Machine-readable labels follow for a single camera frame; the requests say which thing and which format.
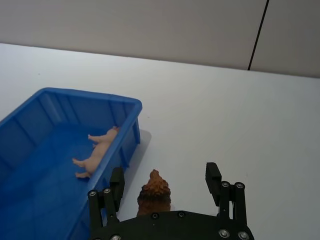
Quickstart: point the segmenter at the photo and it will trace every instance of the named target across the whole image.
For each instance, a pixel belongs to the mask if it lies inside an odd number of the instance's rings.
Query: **blue plastic bin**
[[[0,239],[90,237],[87,193],[109,186],[113,168],[129,166],[140,143],[139,100],[45,88],[0,122]],[[88,134],[120,131],[91,179],[72,158],[91,155]]]

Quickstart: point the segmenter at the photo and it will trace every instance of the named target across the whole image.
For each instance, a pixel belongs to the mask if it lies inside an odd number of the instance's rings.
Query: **brown figurine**
[[[143,185],[138,197],[137,216],[170,211],[170,188],[157,170],[150,173],[150,179]]]

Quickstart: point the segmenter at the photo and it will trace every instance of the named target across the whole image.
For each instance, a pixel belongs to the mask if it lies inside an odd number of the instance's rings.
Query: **pink toy pig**
[[[75,165],[78,165],[81,168],[85,168],[86,172],[83,173],[75,173],[77,178],[90,178],[92,174],[94,174],[97,169],[99,163],[107,152],[110,144],[116,138],[119,132],[119,128],[114,126],[111,128],[105,135],[102,136],[91,136],[88,135],[88,139],[96,142],[97,144],[93,144],[94,150],[91,156],[83,161],[79,161],[75,158],[72,159]]]

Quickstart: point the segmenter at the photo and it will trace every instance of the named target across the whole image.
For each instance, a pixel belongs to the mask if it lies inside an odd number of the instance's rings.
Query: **gray wall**
[[[319,0],[270,0],[251,70],[320,78],[319,11]]]
[[[247,69],[266,0],[1,0],[0,42]]]

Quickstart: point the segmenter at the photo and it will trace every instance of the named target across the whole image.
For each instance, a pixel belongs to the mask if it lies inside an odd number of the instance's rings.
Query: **white table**
[[[213,161],[246,185],[256,240],[319,238],[320,79],[0,44],[0,119],[44,87],[142,101],[120,220],[136,216],[152,169],[173,209],[216,215]]]

